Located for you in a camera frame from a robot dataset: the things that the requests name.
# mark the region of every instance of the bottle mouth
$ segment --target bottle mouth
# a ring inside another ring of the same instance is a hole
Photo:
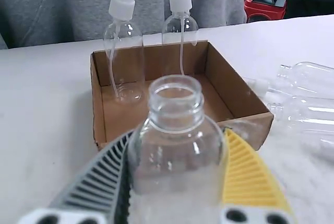
[[[291,66],[280,65],[280,69],[277,73],[277,77],[279,78],[288,78],[289,72],[292,69]]]
[[[204,103],[201,91],[200,83],[190,76],[163,76],[149,87],[150,110],[171,117],[196,113]]]

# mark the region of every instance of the white table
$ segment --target white table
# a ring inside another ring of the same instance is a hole
[[[242,75],[272,77],[280,64],[334,66],[334,16],[202,29]],[[160,43],[159,35],[145,44]],[[92,137],[89,56],[102,41],[0,51],[1,223],[47,206],[97,149]],[[269,136],[260,150],[302,224],[333,223],[330,163],[294,140]]]

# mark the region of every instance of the bottle neck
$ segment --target bottle neck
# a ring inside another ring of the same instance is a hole
[[[188,11],[182,11],[182,12],[172,12],[172,16],[174,17],[178,17],[178,18],[182,18],[182,17],[189,17],[190,16],[190,12]]]
[[[186,133],[204,119],[200,83],[189,76],[169,75],[154,81],[149,89],[149,119],[157,130]]]

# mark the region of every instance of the person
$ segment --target person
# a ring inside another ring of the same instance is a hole
[[[110,0],[0,0],[0,49],[100,39],[111,23]],[[133,21],[144,34],[161,32],[169,0],[136,0]],[[244,23],[243,0],[193,0],[200,28]]]

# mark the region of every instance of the clear plastic bottle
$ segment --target clear plastic bottle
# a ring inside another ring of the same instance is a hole
[[[170,0],[172,15],[165,21],[162,27],[162,44],[180,43],[180,71],[183,70],[183,44],[191,42],[197,44],[198,24],[190,16],[192,0]],[[165,61],[165,73],[170,72],[168,60]]]
[[[334,98],[334,68],[312,62],[281,65],[272,87],[293,96]]]
[[[135,0],[111,0],[109,14],[113,23],[106,28],[103,38],[110,83],[115,99],[121,103],[136,103],[144,95],[144,45],[141,31],[131,21],[134,7]],[[119,54],[121,48],[132,47],[139,50],[131,55]]]
[[[218,224],[227,149],[200,83],[164,76],[149,93],[149,116],[128,146],[128,222]]]
[[[267,105],[275,120],[296,134],[334,136],[334,100],[293,96]]]

